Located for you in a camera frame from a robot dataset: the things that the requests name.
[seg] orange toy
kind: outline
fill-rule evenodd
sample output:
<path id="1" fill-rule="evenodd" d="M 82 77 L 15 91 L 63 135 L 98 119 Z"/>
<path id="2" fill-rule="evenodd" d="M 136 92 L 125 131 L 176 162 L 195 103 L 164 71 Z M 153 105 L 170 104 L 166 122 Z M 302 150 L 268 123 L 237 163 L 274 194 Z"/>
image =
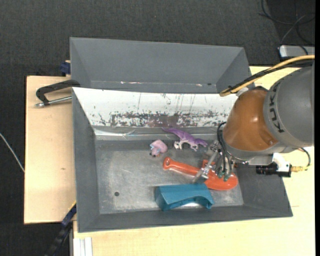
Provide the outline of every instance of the orange toy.
<path id="1" fill-rule="evenodd" d="M 208 163 L 208 160 L 203 160 L 202 168 L 204 168 Z M 170 157 L 166 157 L 163 161 L 163 169 L 164 170 L 173 170 L 178 171 L 184 174 L 195 176 L 200 168 L 194 167 L 189 164 L 185 164 L 182 162 L 177 162 L 172 160 Z M 208 173 L 208 179 L 204 182 L 208 189 L 211 190 L 219 190 L 225 191 L 233 189 L 238 184 L 238 178 L 234 172 L 230 174 L 230 177 L 227 181 L 224 181 L 223 178 L 219 178 L 218 175 L 210 169 Z"/>

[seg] dark carpet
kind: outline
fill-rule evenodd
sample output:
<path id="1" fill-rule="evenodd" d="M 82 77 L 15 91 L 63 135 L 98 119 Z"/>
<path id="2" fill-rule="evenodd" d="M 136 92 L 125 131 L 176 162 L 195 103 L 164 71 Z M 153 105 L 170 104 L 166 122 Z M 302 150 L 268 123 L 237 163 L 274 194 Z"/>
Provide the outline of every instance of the dark carpet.
<path id="1" fill-rule="evenodd" d="M 315 12 L 315 3 L 264 6 L 292 24 L 296 14 Z M 25 76 L 61 76 L 71 36 L 238 46 L 250 65 L 273 65 L 292 25 L 260 13 L 260 0 L 0 0 L 0 133 L 24 163 Z M 315 21 L 292 29 L 283 43 L 314 44 Z M 0 256 L 43 255 L 59 232 L 58 223 L 23 225 L 23 196 L 24 174 L 0 139 Z M 61 255 L 68 255 L 67 245 Z"/>

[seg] wooden table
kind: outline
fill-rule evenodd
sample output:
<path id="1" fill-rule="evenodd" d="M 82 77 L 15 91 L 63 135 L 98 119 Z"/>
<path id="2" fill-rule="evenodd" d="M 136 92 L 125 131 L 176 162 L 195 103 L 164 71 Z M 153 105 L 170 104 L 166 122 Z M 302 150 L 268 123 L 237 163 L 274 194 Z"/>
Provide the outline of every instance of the wooden table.
<path id="1" fill-rule="evenodd" d="M 265 67 L 251 67 L 254 74 Z M 294 71 L 287 68 L 261 78 L 255 84 L 270 87 Z M 69 77 L 28 76 L 26 83 L 26 143 L 24 223 L 60 222 L 76 199 L 73 163 L 71 103 L 36 108 L 40 87 Z M 54 92 L 49 99 L 70 95 Z M 309 148 L 312 162 L 314 147 Z M 283 155 L 292 165 L 306 165 L 300 151 Z M 315 254 L 315 171 L 283 178 L 293 217 L 219 222 L 78 233 L 92 238 L 93 255 L 259 255 L 301 256 Z"/>

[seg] black clamp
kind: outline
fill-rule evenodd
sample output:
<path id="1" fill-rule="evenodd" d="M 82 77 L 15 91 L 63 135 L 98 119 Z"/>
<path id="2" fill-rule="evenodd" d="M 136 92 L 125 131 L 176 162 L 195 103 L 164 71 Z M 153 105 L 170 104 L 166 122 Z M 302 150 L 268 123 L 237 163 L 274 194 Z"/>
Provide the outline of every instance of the black clamp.
<path id="1" fill-rule="evenodd" d="M 35 106 L 36 107 L 44 107 L 44 106 L 48 106 L 48 105 L 51 105 L 54 103 L 59 103 L 59 102 L 71 100 L 72 99 L 71 96 L 58 98 L 58 99 L 54 99 L 54 100 L 48 100 L 47 97 L 45 96 L 45 94 L 52 93 L 52 92 L 55 92 L 58 90 L 62 90 L 62 89 L 68 88 L 68 87 L 80 87 L 80 84 L 75 80 L 67 80 L 67 81 L 58 82 L 55 84 L 51 84 L 51 85 L 39 88 L 36 91 L 35 95 L 39 98 L 39 100 L 42 101 L 42 103 L 35 104 Z"/>

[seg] orange handle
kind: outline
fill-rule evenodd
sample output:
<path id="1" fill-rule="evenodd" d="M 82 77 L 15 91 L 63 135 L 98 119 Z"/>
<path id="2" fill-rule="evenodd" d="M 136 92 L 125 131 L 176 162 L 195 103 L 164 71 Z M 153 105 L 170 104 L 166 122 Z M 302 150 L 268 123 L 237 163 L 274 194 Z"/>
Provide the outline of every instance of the orange handle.
<path id="1" fill-rule="evenodd" d="M 183 162 L 174 161 L 170 157 L 166 157 L 164 159 L 162 166 L 164 170 L 175 170 L 192 176 L 195 176 L 200 170 L 198 167 L 194 167 Z"/>

